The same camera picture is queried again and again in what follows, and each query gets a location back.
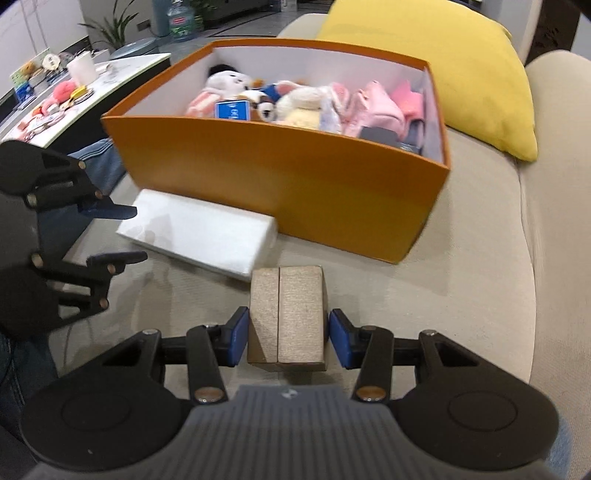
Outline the white seal plush black hat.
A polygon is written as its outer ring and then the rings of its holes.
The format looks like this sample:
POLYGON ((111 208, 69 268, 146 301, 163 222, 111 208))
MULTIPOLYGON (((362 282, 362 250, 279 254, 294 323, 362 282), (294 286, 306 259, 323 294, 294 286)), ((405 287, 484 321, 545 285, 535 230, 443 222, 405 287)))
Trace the white seal plush black hat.
POLYGON ((192 118, 211 118, 215 105, 235 100, 238 95, 253 88, 254 80, 235 67, 217 64, 209 68, 204 88, 188 105, 184 115, 192 118))

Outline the bear plush blue outfit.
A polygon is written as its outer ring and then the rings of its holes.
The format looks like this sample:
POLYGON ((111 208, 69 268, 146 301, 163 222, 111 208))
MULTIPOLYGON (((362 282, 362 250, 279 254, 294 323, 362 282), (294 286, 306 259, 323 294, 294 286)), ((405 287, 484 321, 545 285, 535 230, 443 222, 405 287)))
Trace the bear plush blue outfit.
POLYGON ((236 99, 249 103, 249 118, 252 121, 270 123, 276 120, 276 102, 290 92, 293 83, 278 81, 265 84, 256 80, 252 88, 238 94, 236 99))

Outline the dark grey photo card box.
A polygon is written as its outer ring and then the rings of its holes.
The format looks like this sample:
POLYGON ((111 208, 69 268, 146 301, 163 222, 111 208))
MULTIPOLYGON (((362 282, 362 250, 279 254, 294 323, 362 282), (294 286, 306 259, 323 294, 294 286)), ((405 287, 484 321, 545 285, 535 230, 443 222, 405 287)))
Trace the dark grey photo card box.
POLYGON ((385 128, 363 127, 360 139, 421 155, 424 144, 424 128, 421 123, 413 124, 408 135, 401 139, 396 132, 385 128))

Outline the white coffee table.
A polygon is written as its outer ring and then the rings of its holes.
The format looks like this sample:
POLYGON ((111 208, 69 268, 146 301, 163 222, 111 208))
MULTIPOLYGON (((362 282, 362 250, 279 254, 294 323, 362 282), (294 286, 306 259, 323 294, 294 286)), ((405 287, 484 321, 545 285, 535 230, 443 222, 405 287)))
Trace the white coffee table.
POLYGON ((55 125, 35 135, 30 143, 71 153, 106 138, 101 117, 121 100, 171 65, 170 54, 134 56, 99 63, 93 95, 65 112, 55 125))

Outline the white tissue pack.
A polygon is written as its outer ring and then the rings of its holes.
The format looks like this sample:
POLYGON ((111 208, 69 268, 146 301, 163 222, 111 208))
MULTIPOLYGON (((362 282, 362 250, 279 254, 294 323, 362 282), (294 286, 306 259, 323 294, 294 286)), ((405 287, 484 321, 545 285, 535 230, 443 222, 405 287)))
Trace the white tissue pack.
POLYGON ((276 241, 272 217, 193 198, 143 189, 117 234, 200 268, 249 281, 276 241))

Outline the white paper cup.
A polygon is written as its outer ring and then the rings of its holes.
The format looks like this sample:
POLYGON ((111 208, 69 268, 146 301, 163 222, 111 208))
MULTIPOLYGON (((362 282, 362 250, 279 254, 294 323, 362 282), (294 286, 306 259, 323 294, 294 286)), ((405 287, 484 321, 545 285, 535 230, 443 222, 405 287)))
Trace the white paper cup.
POLYGON ((74 57, 68 64, 67 70, 77 86, 88 86, 98 78, 98 73, 89 51, 74 57))

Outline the beige sofa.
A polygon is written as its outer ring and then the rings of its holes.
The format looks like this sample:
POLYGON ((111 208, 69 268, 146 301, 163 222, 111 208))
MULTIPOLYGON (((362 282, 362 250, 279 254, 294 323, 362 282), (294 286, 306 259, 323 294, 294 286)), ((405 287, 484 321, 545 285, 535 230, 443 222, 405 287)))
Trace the beige sofa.
MULTIPOLYGON (((435 329, 546 393, 570 430, 570 479, 590 471, 590 59, 526 67, 539 157, 523 164, 448 130, 452 172, 414 248, 389 265, 290 237, 274 265, 320 265, 331 308, 415 337, 435 329)), ((249 287, 159 254, 113 281, 111 308, 58 331, 59 373, 136 330, 228 319, 249 287)))

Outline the potted green plant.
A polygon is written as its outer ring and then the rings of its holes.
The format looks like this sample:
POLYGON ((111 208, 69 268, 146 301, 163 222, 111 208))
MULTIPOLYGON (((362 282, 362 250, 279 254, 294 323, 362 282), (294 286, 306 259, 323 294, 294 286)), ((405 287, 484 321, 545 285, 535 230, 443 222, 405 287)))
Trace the potted green plant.
POLYGON ((138 15, 138 13, 129 12, 134 3, 134 0, 128 1, 125 7, 119 11, 119 2, 115 1, 109 17, 104 17, 102 21, 89 19, 80 23, 80 26, 95 31, 101 37, 102 43, 117 50, 126 44, 127 26, 138 15))

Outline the blue ocean tag card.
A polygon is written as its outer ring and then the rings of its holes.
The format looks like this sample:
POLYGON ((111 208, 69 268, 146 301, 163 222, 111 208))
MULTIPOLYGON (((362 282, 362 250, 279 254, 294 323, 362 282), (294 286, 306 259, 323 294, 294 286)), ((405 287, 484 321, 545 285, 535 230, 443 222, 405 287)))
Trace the blue ocean tag card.
POLYGON ((249 100, 228 100, 217 102, 214 106, 214 117, 224 120, 250 120, 249 100))

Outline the water jug bottle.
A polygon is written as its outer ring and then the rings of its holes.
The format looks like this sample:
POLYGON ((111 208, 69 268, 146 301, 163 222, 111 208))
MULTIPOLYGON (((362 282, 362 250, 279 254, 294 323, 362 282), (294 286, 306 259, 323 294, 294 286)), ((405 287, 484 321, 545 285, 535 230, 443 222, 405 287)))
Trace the water jug bottle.
POLYGON ((169 33, 174 42, 187 41, 194 37, 194 11, 187 1, 172 0, 167 17, 169 33))

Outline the orange cardboard box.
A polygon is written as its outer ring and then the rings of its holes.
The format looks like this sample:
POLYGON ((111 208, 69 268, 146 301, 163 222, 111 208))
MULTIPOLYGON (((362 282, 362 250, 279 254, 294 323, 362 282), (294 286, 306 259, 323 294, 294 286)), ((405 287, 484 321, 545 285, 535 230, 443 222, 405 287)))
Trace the orange cardboard box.
POLYGON ((266 214, 280 232, 397 263, 419 238, 451 170, 430 65, 399 53, 318 40, 219 40, 129 94, 102 118, 135 184, 266 214), (349 90, 409 82, 425 98, 420 154, 325 132, 190 118, 212 66, 349 90))

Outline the pink white knitted toy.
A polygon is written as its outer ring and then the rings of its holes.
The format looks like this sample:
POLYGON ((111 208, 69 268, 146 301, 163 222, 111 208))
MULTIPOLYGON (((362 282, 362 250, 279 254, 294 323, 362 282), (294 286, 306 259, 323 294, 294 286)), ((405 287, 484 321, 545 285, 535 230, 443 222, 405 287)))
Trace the pink white knitted toy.
POLYGON ((338 83, 321 87, 301 86, 276 102, 276 124, 341 134, 342 108, 348 101, 349 91, 338 83))

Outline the yellow pillow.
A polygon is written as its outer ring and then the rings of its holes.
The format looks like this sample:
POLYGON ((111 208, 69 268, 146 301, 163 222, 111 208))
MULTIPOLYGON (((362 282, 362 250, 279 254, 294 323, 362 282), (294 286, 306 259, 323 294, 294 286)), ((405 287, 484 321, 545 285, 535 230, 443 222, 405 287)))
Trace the yellow pillow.
POLYGON ((452 1, 336 1, 317 37, 427 61, 447 126, 537 160, 530 84, 501 24, 452 1))

